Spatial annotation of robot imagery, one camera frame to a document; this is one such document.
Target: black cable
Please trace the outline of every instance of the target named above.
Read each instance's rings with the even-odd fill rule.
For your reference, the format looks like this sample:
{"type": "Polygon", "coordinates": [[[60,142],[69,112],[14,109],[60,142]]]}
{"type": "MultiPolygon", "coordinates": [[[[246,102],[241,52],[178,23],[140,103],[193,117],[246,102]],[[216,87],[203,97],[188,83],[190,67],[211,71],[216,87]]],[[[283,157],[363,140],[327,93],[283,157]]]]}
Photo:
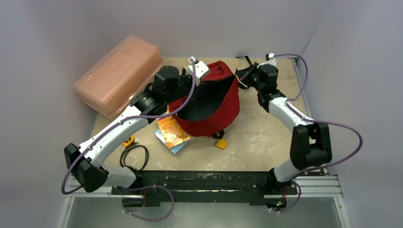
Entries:
{"type": "Polygon", "coordinates": [[[150,153],[148,152],[147,147],[145,147],[145,146],[143,146],[143,145],[136,145],[136,143],[133,143],[132,145],[126,147],[126,149],[125,149],[125,150],[122,152],[122,154],[120,155],[119,163],[120,163],[120,166],[121,166],[121,167],[126,167],[126,166],[127,166],[127,165],[126,165],[126,162],[125,162],[125,159],[126,159],[127,155],[129,154],[129,152],[130,152],[132,149],[136,148],[136,147],[143,147],[143,148],[144,148],[144,151],[145,151],[144,164],[143,164],[143,166],[139,169],[139,171],[141,171],[141,170],[143,170],[143,169],[145,168],[145,166],[146,166],[147,163],[148,163],[148,159],[149,159],[149,157],[150,157],[150,153]]]}

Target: orange plastic container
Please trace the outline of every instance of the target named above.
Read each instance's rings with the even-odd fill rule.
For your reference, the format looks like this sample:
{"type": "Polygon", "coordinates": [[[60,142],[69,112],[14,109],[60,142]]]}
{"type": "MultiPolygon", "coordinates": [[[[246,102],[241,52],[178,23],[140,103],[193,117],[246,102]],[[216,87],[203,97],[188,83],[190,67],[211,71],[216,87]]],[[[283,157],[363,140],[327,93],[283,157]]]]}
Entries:
{"type": "Polygon", "coordinates": [[[81,101],[115,119],[162,66],[158,47],[128,36],[74,84],[81,101]]]}

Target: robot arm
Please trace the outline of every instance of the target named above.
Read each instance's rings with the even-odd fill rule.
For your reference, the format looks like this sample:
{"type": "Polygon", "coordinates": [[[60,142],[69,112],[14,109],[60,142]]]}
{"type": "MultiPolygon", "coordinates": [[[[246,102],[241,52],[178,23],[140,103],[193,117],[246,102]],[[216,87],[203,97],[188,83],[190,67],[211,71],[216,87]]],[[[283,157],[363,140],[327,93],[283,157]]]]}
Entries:
{"type": "MultiPolygon", "coordinates": [[[[277,89],[278,69],[271,65],[273,62],[275,64],[269,59],[263,65],[254,63],[247,69],[236,71],[243,84],[257,90],[259,104],[292,132],[290,159],[269,171],[264,185],[269,192],[289,185],[292,178],[306,168],[320,166],[332,159],[327,124],[305,121],[287,107],[285,95],[277,89]]],[[[203,62],[196,60],[195,64],[195,75],[200,81],[209,70],[203,62]]],[[[130,187],[134,183],[135,170],[130,167],[106,167],[103,163],[121,142],[153,121],[145,118],[127,121],[128,116],[161,115],[166,112],[169,103],[189,94],[192,79],[188,74],[192,74],[192,67],[187,67],[186,74],[183,72],[178,77],[178,69],[164,66],[154,76],[152,90],[148,86],[116,120],[79,146],[71,143],[64,149],[68,168],[81,153],[89,150],[72,169],[73,176],[86,192],[95,191],[103,185],[130,187]]]]}
{"type": "Polygon", "coordinates": [[[235,74],[244,85],[257,90],[260,106],[292,132],[290,158],[269,171],[265,185],[268,189],[281,189],[303,170],[330,162],[332,150],[329,126],[306,121],[312,119],[289,104],[286,96],[277,89],[278,69],[274,55],[266,56],[266,60],[263,64],[250,63],[248,68],[237,70],[235,74]]]}
{"type": "MultiPolygon", "coordinates": [[[[195,58],[193,61],[196,82],[200,82],[210,70],[203,62],[195,58]]],[[[103,185],[127,188],[134,183],[136,174],[133,168],[107,167],[104,165],[105,160],[124,140],[154,120],[130,117],[162,115],[169,103],[189,94],[192,86],[190,74],[193,74],[192,66],[186,67],[181,77],[177,68],[162,67],[154,76],[152,89],[149,84],[106,128],[79,146],[70,143],[65,147],[67,168],[70,168],[80,154],[85,153],[71,173],[86,192],[93,192],[103,185]]]]}

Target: gray wall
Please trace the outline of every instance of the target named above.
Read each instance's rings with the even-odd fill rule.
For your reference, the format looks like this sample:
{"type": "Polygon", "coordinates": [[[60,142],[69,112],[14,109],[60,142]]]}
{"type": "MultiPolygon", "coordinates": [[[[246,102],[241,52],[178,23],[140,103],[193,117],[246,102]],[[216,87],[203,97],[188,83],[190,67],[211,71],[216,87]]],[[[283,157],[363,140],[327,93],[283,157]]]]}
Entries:
{"type": "MultiPolygon", "coordinates": [[[[403,223],[402,8],[401,0],[332,0],[303,53],[313,117],[348,123],[364,137],[359,154],[332,169],[357,228],[403,223]]],[[[347,130],[331,133],[334,161],[357,146],[347,130]]]]}
{"type": "Polygon", "coordinates": [[[84,0],[106,50],[134,34],[165,56],[301,54],[330,0],[84,0]]]}
{"type": "Polygon", "coordinates": [[[0,1],[1,227],[54,228],[63,148],[95,112],[72,85],[104,54],[79,0],[0,1]]]}

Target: wooden tabletop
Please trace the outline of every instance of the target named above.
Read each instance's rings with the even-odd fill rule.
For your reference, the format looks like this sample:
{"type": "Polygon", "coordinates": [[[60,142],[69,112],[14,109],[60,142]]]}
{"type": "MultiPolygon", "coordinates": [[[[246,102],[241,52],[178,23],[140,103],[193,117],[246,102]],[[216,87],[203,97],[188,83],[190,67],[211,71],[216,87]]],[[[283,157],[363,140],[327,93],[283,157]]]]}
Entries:
{"type": "MultiPolygon", "coordinates": [[[[206,64],[224,61],[233,72],[248,66],[245,59],[199,58],[206,64]]],[[[262,58],[251,58],[264,62],[262,58]]],[[[165,58],[164,65],[182,69],[189,65],[187,58],[165,58]]],[[[295,97],[299,92],[297,77],[290,59],[277,59],[278,88],[287,96],[295,97]]],[[[158,130],[156,121],[136,132],[135,138],[148,148],[150,158],[146,170],[194,170],[194,171],[269,171],[289,158],[291,132],[274,116],[258,104],[255,89],[240,90],[240,113],[225,129],[225,150],[214,146],[215,139],[196,137],[177,154],[170,152],[154,135],[158,130]]],[[[302,97],[293,105],[306,114],[302,97]]],[[[92,135],[105,128],[110,121],[98,115],[92,135]]],[[[119,166],[119,146],[106,160],[107,165],[119,166]]],[[[126,164],[140,168],[144,162],[144,150],[135,148],[126,158],[126,164]]]]}

